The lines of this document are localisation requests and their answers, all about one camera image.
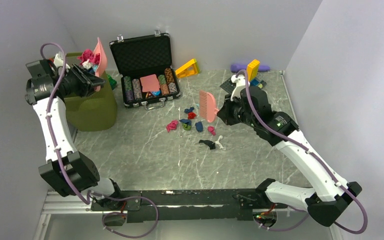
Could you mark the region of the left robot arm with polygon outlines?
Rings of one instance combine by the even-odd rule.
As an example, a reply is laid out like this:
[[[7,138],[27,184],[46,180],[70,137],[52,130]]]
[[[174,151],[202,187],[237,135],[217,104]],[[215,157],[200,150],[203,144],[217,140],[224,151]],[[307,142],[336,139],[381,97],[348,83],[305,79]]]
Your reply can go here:
[[[41,178],[62,197],[94,195],[111,210],[119,209],[124,196],[117,183],[101,178],[95,163],[74,145],[66,117],[64,98],[88,97],[105,80],[74,64],[56,67],[49,59],[26,64],[31,78],[26,83],[26,102],[41,124],[46,146],[46,164],[38,168]]]

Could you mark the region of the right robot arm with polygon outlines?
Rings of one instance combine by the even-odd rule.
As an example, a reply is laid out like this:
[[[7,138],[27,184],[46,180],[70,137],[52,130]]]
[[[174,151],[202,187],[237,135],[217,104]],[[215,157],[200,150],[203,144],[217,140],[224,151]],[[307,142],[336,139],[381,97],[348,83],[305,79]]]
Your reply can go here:
[[[321,158],[287,113],[272,110],[264,91],[251,86],[238,96],[227,94],[216,115],[227,126],[251,127],[284,154],[310,183],[310,187],[297,187],[268,178],[255,189],[260,207],[268,208],[273,203],[288,205],[306,211],[317,223],[330,227],[361,193],[362,187],[356,181],[347,181]]]

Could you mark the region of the pink plastic dustpan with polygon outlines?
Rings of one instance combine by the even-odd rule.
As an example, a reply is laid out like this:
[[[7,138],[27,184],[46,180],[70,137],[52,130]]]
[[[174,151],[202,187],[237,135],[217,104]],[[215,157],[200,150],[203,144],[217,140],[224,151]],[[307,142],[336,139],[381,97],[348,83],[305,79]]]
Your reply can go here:
[[[99,64],[97,65],[97,68],[95,71],[95,76],[99,77],[99,78],[106,77],[107,75],[106,75],[105,71],[106,71],[107,66],[108,66],[108,60],[107,60],[107,55],[106,55],[105,50],[104,50],[104,46],[103,46],[102,41],[99,37],[97,38],[97,44],[95,46],[95,49],[93,50],[93,53],[95,55],[99,54]]]

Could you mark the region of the pink hand brush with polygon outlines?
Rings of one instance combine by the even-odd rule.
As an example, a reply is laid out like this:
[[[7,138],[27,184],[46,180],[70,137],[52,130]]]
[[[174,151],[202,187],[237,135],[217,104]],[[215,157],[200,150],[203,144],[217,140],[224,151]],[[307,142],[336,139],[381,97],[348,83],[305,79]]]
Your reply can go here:
[[[203,90],[199,91],[199,115],[208,123],[212,123],[217,116],[216,99],[212,93]]]

